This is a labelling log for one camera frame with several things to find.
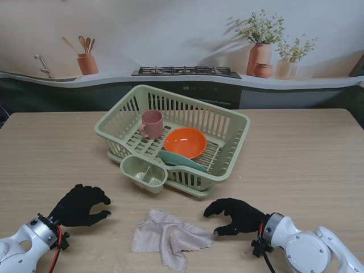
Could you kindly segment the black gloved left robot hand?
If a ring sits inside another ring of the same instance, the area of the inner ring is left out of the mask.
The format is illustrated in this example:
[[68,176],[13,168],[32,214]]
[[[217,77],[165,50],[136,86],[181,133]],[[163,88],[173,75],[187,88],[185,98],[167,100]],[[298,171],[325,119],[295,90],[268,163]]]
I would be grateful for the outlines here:
[[65,227],[92,226],[111,215],[108,210],[90,214],[91,208],[100,203],[111,204],[101,188],[77,184],[57,203],[48,218]]

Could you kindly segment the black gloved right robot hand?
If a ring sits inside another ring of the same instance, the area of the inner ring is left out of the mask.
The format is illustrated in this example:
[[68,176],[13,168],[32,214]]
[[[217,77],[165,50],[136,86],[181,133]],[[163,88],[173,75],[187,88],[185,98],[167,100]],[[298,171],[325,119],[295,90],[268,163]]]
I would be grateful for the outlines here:
[[204,211],[204,217],[219,215],[230,216],[231,223],[217,227],[213,234],[216,236],[237,235],[258,231],[265,214],[248,203],[234,198],[220,198],[213,201]]

